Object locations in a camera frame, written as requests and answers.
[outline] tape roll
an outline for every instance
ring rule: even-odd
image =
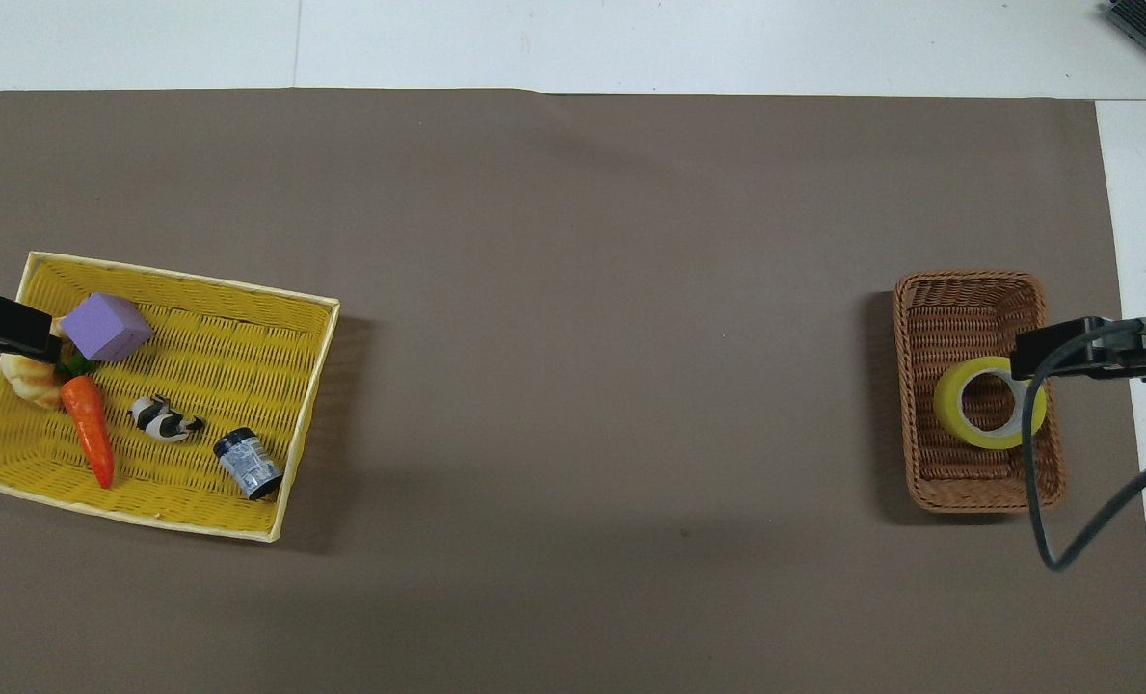
[[[966,391],[966,384],[982,374],[995,374],[1014,394],[1014,411],[1010,415],[1010,420],[1000,425],[999,429],[980,429],[967,420],[966,412],[961,409],[961,393]],[[976,448],[1003,451],[1006,448],[1022,444],[1022,400],[1026,396],[1027,383],[1014,380],[1012,372],[1010,372],[1010,360],[1005,356],[980,356],[978,360],[961,362],[945,369],[945,373],[942,373],[942,378],[939,379],[936,389],[933,392],[933,411],[936,412],[936,420],[942,423],[945,431],[956,437],[976,445]],[[1047,396],[1044,395],[1042,387],[1035,395],[1033,431],[1039,431],[1039,426],[1044,425],[1045,413],[1047,413]]]

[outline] blue can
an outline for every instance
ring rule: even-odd
[[[273,465],[273,458],[265,451],[259,435],[246,426],[221,437],[212,445],[212,452],[252,502],[282,484],[282,471]]]

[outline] black cable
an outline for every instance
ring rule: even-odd
[[[1039,547],[1039,558],[1044,559],[1044,565],[1052,570],[1063,570],[1066,567],[1069,567],[1074,562],[1074,559],[1078,558],[1078,554],[1082,553],[1085,545],[1102,530],[1102,527],[1108,525],[1108,521],[1133,496],[1137,496],[1137,494],[1146,488],[1146,470],[1137,474],[1135,479],[1129,480],[1129,483],[1120,488],[1107,504],[1096,511],[1094,516],[1085,525],[1082,533],[1078,533],[1074,542],[1070,542],[1070,547],[1061,557],[1053,557],[1052,549],[1049,547],[1047,533],[1044,530],[1044,514],[1039,510],[1039,486],[1036,483],[1038,480],[1035,479],[1035,435],[1031,431],[1035,394],[1039,392],[1039,384],[1044,383],[1049,374],[1052,374],[1053,370],[1058,365],[1061,365],[1061,362],[1072,355],[1072,353],[1078,352],[1084,346],[1088,346],[1088,344],[1105,336],[1127,332],[1137,333],[1143,328],[1144,325],[1140,320],[1124,320],[1109,322],[1109,324],[1101,325],[1096,330],[1078,334],[1072,338],[1070,341],[1061,344],[1051,355],[1045,356],[1027,384],[1027,394],[1022,396],[1022,462],[1026,463],[1027,467],[1027,506],[1030,511],[1031,530],[1035,531],[1035,544]]]

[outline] toy carrot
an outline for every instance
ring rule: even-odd
[[[76,423],[76,437],[80,440],[84,456],[88,458],[97,484],[110,489],[113,482],[113,448],[110,448],[110,431],[107,429],[105,404],[101,400],[101,391],[87,374],[76,374],[63,384],[61,394],[66,413]]]

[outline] black and white toy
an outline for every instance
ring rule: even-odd
[[[202,418],[183,418],[183,412],[172,410],[171,401],[160,395],[136,400],[127,413],[138,429],[162,443],[176,443],[203,429]]]

